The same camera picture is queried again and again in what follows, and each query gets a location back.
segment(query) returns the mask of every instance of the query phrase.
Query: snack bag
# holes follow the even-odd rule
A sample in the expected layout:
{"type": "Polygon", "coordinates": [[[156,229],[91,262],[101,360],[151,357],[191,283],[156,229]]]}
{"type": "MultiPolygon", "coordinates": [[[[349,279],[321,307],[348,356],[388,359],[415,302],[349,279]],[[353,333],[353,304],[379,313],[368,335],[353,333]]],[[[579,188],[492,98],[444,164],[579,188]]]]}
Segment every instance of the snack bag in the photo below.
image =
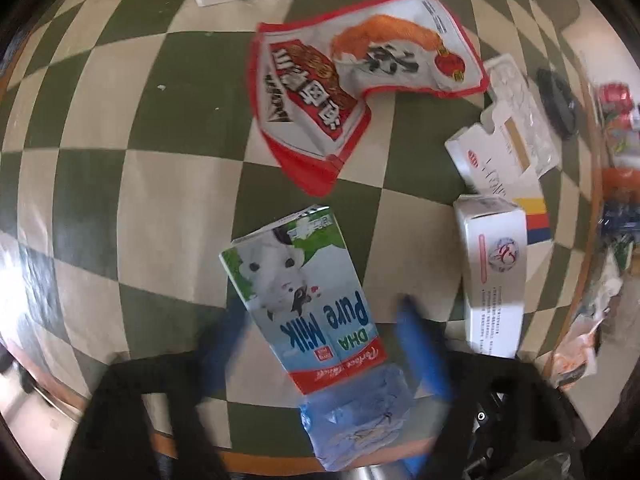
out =
{"type": "Polygon", "coordinates": [[[489,79],[439,0],[373,0],[315,19],[258,27],[252,107],[273,155],[304,191],[324,196],[371,118],[365,97],[407,90],[484,92],[489,79]]]}
{"type": "Polygon", "coordinates": [[[328,207],[312,206],[234,240],[220,260],[303,394],[385,360],[358,275],[328,207]]]}

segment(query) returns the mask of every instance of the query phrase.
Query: shrimp illustration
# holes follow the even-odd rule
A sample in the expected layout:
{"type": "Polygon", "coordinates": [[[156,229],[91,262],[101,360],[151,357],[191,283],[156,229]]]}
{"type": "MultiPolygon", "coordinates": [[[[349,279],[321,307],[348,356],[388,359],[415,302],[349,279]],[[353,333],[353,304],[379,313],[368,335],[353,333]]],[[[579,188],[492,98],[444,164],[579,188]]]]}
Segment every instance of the shrimp illustration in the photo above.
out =
{"type": "Polygon", "coordinates": [[[386,14],[375,14],[337,34],[331,42],[331,56],[338,59],[343,54],[351,54],[356,59],[365,59],[371,44],[393,40],[410,41],[424,50],[436,51],[434,63],[437,69],[455,81],[464,80],[464,60],[444,46],[436,31],[386,14]]]}

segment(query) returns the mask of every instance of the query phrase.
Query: plastic bag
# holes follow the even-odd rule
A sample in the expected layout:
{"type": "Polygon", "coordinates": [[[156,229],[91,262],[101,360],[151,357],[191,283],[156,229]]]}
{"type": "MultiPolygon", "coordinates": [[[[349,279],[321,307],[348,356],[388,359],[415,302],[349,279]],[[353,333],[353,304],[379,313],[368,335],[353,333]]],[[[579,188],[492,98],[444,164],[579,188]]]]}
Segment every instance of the plastic bag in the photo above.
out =
{"type": "Polygon", "coordinates": [[[300,415],[315,456],[338,471],[393,442],[412,404],[402,370],[386,364],[310,394],[300,415]]]}
{"type": "Polygon", "coordinates": [[[324,196],[369,124],[370,92],[466,96],[484,92],[488,77],[439,0],[373,0],[306,22],[261,24],[249,85],[283,171],[324,196]]]}
{"type": "Polygon", "coordinates": [[[524,130],[527,146],[534,158],[537,176],[544,175],[560,162],[558,150],[551,139],[546,121],[529,86],[511,54],[488,60],[484,67],[489,74],[489,94],[494,101],[507,102],[524,130]]]}

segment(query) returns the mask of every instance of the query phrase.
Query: wooden table edge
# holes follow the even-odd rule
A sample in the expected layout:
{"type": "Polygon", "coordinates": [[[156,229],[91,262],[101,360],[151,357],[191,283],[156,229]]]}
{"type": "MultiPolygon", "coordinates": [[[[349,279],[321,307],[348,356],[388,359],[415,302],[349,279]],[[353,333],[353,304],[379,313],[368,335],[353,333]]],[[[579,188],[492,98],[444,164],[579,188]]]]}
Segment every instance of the wooden table edge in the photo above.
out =
{"type": "Polygon", "coordinates": [[[596,234],[598,229],[598,221],[602,214],[602,157],[603,157],[603,140],[600,131],[598,130],[598,122],[595,117],[595,113],[592,106],[591,91],[589,89],[589,82],[587,80],[584,67],[578,61],[578,76],[580,77],[580,89],[582,90],[582,100],[584,101],[584,108],[587,114],[587,124],[589,129],[589,138],[591,141],[591,217],[589,224],[589,232],[587,234],[587,243],[584,249],[584,258],[582,259],[582,265],[580,266],[580,274],[575,285],[574,296],[571,300],[569,312],[562,324],[560,335],[554,344],[553,350],[550,352],[548,359],[546,360],[545,367],[543,369],[543,376],[549,378],[551,375],[551,367],[553,364],[553,357],[555,355],[558,345],[564,339],[567,332],[571,328],[571,324],[574,321],[575,315],[580,308],[580,300],[584,293],[585,286],[587,285],[587,279],[589,277],[589,270],[591,267],[591,258],[593,257],[593,251],[596,243],[596,234]]]}

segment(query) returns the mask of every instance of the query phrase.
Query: red can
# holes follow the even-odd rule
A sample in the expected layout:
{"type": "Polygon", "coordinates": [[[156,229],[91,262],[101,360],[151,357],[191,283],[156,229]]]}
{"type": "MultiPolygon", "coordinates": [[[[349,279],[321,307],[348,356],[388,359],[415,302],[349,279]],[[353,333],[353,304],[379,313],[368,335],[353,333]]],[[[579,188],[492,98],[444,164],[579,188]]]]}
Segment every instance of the red can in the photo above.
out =
{"type": "Polygon", "coordinates": [[[629,86],[625,83],[606,83],[598,88],[598,98],[602,105],[603,113],[625,114],[634,107],[629,86]]]}

